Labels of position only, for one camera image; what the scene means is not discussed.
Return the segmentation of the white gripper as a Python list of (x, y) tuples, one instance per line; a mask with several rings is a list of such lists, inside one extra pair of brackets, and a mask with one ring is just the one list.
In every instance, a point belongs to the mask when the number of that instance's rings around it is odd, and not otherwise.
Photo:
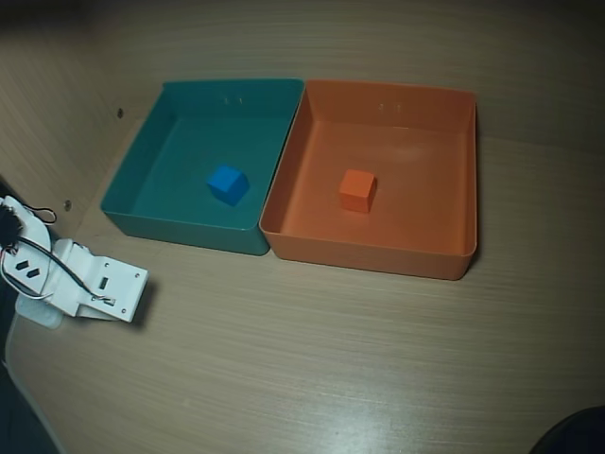
[[(58, 240), (53, 246), (53, 254), (76, 275), (85, 281), (89, 252), (72, 239)], [(51, 261), (44, 293), (50, 293), (49, 302), (66, 315), (75, 317), (81, 303), (89, 301), (89, 292), (55, 261)]]

